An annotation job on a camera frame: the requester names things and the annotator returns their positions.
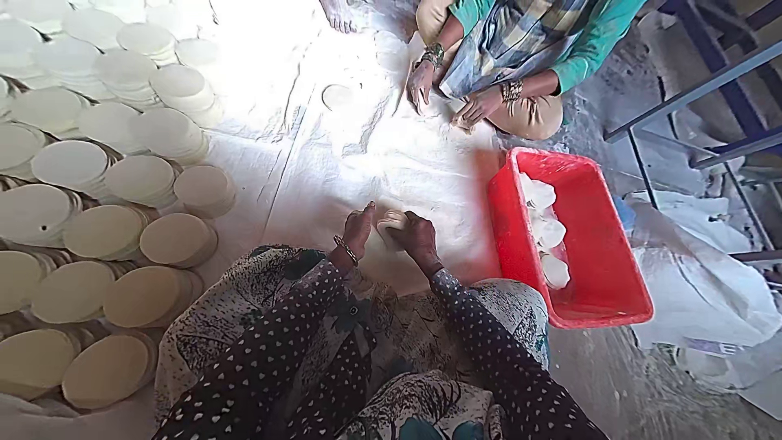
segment bangle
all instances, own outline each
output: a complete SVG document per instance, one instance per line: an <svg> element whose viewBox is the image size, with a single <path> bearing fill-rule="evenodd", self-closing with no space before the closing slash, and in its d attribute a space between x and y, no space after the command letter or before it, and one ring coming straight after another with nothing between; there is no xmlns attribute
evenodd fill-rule
<svg viewBox="0 0 782 440"><path fill-rule="evenodd" d="M356 258L356 255L353 253L353 251L351 251L350 248L345 244L345 240L343 240L341 236L334 236L334 243L337 243L337 246L341 247L345 250L345 252L347 252L347 256L350 257L350 259L353 261L354 266L358 266L358 258Z"/></svg>
<svg viewBox="0 0 782 440"><path fill-rule="evenodd" d="M500 91L502 92L502 102L510 103L518 100L522 97L522 90L524 89L524 80L508 81L500 84Z"/></svg>
<svg viewBox="0 0 782 440"><path fill-rule="evenodd" d="M421 56L421 60L418 61L413 68L418 69L422 61L429 61L435 67L440 67L443 64L443 57L445 56L445 49L440 43L434 43L426 46L424 55Z"/></svg>

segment teal sleeve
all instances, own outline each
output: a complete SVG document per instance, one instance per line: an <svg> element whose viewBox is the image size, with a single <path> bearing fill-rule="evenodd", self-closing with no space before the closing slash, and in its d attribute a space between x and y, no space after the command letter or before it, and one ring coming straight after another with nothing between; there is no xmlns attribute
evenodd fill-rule
<svg viewBox="0 0 782 440"><path fill-rule="evenodd" d="M472 31L478 20L486 18L494 6L494 0L456 0L448 9L465 29L465 36Z"/></svg>
<svg viewBox="0 0 782 440"><path fill-rule="evenodd" d="M551 67L559 76L559 93L591 76L605 61L646 0L600 0L571 50Z"/></svg>

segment dark polka dot garment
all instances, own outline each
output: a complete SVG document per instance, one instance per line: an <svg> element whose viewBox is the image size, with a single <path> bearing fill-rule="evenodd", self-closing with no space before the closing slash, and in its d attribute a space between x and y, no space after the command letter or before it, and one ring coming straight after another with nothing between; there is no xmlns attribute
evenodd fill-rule
<svg viewBox="0 0 782 440"><path fill-rule="evenodd" d="M509 438L607 438L561 385L446 269L431 280L454 330L508 416Z"/></svg>
<svg viewBox="0 0 782 440"><path fill-rule="evenodd" d="M328 260L310 270L290 296L248 327L199 382L171 408L152 440L261 440L273 405L289 389L325 311L343 294ZM445 269L432 279L454 329L508 415L508 438L605 438L538 362ZM364 340L373 346L368 329ZM339 347L321 383L287 423L285 438L334 438L366 404L371 357L355 333Z"/></svg>

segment red plastic tub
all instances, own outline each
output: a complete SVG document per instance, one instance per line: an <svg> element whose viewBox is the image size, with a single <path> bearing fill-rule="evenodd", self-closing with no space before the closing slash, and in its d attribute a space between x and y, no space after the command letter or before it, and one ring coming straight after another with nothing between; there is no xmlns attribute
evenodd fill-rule
<svg viewBox="0 0 782 440"><path fill-rule="evenodd" d="M567 227L570 282L549 291L540 267L519 173L554 187L554 212ZM651 319L652 305L597 164L530 148L508 152L489 182L489 203L503 276L538 290L549 322L562 329L624 326Z"/></svg>

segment hand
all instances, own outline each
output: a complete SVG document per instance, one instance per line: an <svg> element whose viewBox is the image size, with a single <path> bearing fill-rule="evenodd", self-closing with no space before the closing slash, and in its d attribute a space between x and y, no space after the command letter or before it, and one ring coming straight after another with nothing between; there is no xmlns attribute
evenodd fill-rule
<svg viewBox="0 0 782 440"><path fill-rule="evenodd" d="M350 250L361 260L364 257L364 245L367 243L375 218L375 202L369 202L363 211L353 211L345 221L343 240Z"/></svg>
<svg viewBox="0 0 782 440"><path fill-rule="evenodd" d="M483 118L494 113L502 105L502 91L499 85L493 85L482 92L470 96L466 106L454 115L452 122L463 118L467 127L478 124Z"/></svg>
<svg viewBox="0 0 782 440"><path fill-rule="evenodd" d="M388 233L413 258L424 274L431 278L443 268L443 264L437 256L435 227L432 222L418 217L413 211L407 211L404 214L408 220L404 230L389 228L387 229Z"/></svg>
<svg viewBox="0 0 782 440"><path fill-rule="evenodd" d="M415 111L421 114L421 105L419 100L423 96L424 103L429 105L429 91L432 90L432 81L435 77L435 65L431 61L424 60L418 64L418 68L413 70L410 78L407 80L407 97L415 105Z"/></svg>

